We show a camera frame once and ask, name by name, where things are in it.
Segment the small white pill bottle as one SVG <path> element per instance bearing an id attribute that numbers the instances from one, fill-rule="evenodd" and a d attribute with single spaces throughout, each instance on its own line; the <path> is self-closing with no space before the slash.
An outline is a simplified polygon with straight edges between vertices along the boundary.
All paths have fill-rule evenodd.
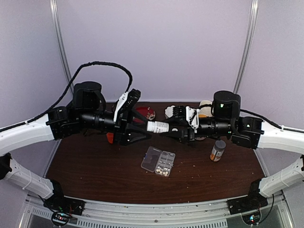
<path id="1" fill-rule="evenodd" d="M 159 122 L 159 121 L 154 121 L 154 122 L 149 121 L 146 127 L 146 130 L 152 133 L 166 133 L 169 131 L 169 129 L 170 126 L 168 123 Z"/>

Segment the orange pill bottle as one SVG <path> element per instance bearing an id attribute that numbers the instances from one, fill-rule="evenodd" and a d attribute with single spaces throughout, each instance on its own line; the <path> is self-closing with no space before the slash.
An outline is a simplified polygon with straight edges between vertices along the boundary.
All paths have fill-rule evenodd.
<path id="1" fill-rule="evenodd" d="M 106 134 L 107 140 L 110 144 L 114 143 L 114 134 L 113 133 L 107 133 Z"/>

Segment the clear plastic pill organizer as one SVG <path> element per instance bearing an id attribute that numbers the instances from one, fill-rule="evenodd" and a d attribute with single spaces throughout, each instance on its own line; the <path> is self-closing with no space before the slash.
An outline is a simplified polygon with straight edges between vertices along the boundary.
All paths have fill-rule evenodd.
<path id="1" fill-rule="evenodd" d="M 172 160 L 174 165 L 175 154 L 150 146 L 143 158 L 141 168 L 146 171 L 155 173 L 156 165 L 159 160 Z"/>

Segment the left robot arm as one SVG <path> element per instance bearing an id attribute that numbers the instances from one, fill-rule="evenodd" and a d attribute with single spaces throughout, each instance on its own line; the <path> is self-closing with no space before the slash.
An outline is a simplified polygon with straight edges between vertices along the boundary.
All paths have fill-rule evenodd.
<path id="1" fill-rule="evenodd" d="M 78 134 L 84 129 L 112 133 L 113 142 L 129 145 L 148 140 L 147 121 L 133 123 L 133 117 L 141 120 L 134 105 L 141 92 L 133 89 L 125 92 L 118 100 L 114 112 L 106 109 L 100 83 L 86 81 L 75 84 L 73 99 L 67 106 L 55 106 L 38 118 L 23 121 L 0 130 L 0 178 L 11 181 L 25 190 L 37 194 L 45 206 L 64 211 L 71 200 L 64 196 L 59 182 L 45 179 L 24 168 L 10 152 L 31 144 L 55 141 Z"/>

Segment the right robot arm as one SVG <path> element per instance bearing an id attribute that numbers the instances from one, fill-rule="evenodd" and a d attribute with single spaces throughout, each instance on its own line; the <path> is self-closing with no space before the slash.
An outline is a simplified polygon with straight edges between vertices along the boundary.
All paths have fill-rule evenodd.
<path id="1" fill-rule="evenodd" d="M 227 137 L 233 144 L 250 149 L 279 149 L 300 155 L 295 162 L 277 173 L 251 183 L 249 195 L 244 198 L 246 209 L 254 209 L 277 191 L 304 179 L 304 132 L 284 127 L 267 118 L 244 110 L 241 117 L 241 97 L 230 91 L 217 91 L 213 96 L 211 117 L 199 117 L 200 109 L 177 106 L 173 116 L 166 121 L 166 136 L 188 143 L 196 137 L 219 139 Z"/>

